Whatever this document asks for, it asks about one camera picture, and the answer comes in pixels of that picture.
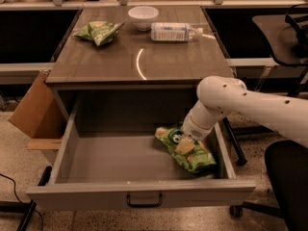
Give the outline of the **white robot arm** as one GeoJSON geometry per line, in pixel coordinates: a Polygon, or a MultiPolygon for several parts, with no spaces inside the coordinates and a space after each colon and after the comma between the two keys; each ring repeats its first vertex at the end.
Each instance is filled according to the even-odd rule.
{"type": "Polygon", "coordinates": [[[196,88],[197,102],[186,115],[182,131],[203,141],[230,113],[239,113],[304,147],[308,147],[308,101],[248,90],[243,81],[206,77],[196,88]]]}

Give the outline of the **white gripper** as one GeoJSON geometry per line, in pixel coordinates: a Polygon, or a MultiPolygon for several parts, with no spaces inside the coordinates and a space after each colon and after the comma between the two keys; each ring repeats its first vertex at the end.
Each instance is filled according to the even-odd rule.
{"type": "Polygon", "coordinates": [[[182,131],[186,137],[183,137],[176,146],[175,151],[178,154],[185,155],[193,150],[194,141],[205,140],[212,132],[213,127],[202,128],[193,122],[190,115],[187,115],[182,124],[182,131]]]}

